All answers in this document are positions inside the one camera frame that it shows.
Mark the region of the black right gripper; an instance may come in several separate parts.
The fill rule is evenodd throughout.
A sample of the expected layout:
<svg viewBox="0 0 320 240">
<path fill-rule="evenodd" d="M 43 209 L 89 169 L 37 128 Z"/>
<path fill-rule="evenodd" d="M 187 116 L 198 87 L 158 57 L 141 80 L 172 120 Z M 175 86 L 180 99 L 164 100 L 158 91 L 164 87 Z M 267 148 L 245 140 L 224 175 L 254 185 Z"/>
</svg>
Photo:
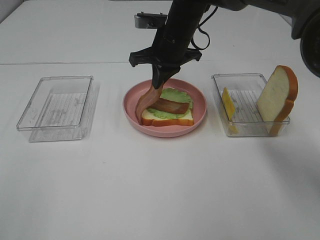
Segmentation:
<svg viewBox="0 0 320 240">
<path fill-rule="evenodd" d="M 130 53 L 129 63 L 132 67 L 151 64 L 151 85 L 159 89 L 180 71 L 181 65 L 200 60 L 200 50 L 189 48 L 198 25 L 196 22 L 166 23 L 157 29 L 150 47 Z"/>
</svg>

